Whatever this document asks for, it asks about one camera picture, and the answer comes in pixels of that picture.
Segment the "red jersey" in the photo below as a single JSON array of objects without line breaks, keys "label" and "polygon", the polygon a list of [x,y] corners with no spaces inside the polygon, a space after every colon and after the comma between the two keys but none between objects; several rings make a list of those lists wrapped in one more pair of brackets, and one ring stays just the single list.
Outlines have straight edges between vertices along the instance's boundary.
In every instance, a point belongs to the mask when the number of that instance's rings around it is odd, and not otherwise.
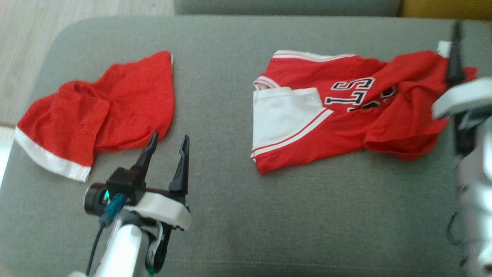
[{"label": "red jersey", "polygon": [[[447,59],[432,51],[391,62],[278,51],[254,82],[252,159],[260,173],[363,147],[411,161],[430,152],[447,120]],[[473,79],[475,68],[466,68]]]}]

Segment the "light wood floor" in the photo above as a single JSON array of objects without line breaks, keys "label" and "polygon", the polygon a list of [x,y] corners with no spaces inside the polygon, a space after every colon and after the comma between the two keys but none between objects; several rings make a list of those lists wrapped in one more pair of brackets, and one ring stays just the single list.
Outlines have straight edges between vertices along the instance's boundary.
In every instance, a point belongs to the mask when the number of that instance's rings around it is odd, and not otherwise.
[{"label": "light wood floor", "polygon": [[172,0],[0,0],[0,125],[20,120],[51,43],[71,23],[173,14]]}]

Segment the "black round motor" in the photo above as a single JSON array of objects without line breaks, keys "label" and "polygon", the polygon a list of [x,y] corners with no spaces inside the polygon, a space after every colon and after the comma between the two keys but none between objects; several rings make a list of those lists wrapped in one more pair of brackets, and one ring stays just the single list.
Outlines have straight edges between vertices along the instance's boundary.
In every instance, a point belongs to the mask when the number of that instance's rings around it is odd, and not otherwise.
[{"label": "black round motor", "polygon": [[87,214],[102,216],[108,204],[106,184],[94,183],[87,188],[84,197],[84,210]]}]

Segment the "black cable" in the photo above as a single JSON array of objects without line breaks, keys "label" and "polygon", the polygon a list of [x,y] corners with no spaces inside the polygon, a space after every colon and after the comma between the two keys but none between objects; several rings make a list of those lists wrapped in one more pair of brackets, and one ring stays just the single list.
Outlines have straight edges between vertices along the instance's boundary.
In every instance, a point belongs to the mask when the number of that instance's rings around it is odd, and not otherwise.
[{"label": "black cable", "polygon": [[446,237],[448,238],[449,243],[452,245],[460,245],[461,241],[457,240],[453,234],[451,233],[451,228],[453,227],[453,222],[455,221],[458,212],[455,212],[453,216],[449,219],[448,226],[446,227]]},{"label": "black cable", "polygon": [[97,235],[95,236],[94,244],[92,245],[91,255],[89,256],[89,264],[87,264],[86,275],[89,276],[91,273],[92,261],[94,260],[95,249],[97,248],[97,243],[99,242],[99,238],[101,237],[102,230],[104,230],[104,225],[101,224],[99,227],[99,231],[97,231]]}]

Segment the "gray fabric surface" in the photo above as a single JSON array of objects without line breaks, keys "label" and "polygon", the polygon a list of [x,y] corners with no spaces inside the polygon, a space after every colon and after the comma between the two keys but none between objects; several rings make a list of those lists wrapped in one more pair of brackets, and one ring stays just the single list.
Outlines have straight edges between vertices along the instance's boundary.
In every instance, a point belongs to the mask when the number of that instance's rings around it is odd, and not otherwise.
[{"label": "gray fabric surface", "polygon": [[400,0],[174,0],[176,14],[397,16]]},{"label": "gray fabric surface", "polygon": [[[113,63],[174,55],[176,112],[147,183],[166,188],[191,138],[192,226],[175,232],[158,276],[457,276],[444,228],[455,210],[456,159],[445,131],[414,162],[358,151],[260,176],[250,160],[252,81],[278,49],[390,60],[435,49],[451,21],[318,17],[91,19],[52,45],[31,100]],[[464,59],[492,74],[491,24],[466,22]],[[85,269],[97,219],[89,184],[129,167],[140,150],[98,156],[87,183],[35,165],[14,145],[0,188],[0,263],[15,277]],[[105,242],[109,231],[103,233]],[[96,258],[101,257],[102,247]]]}]

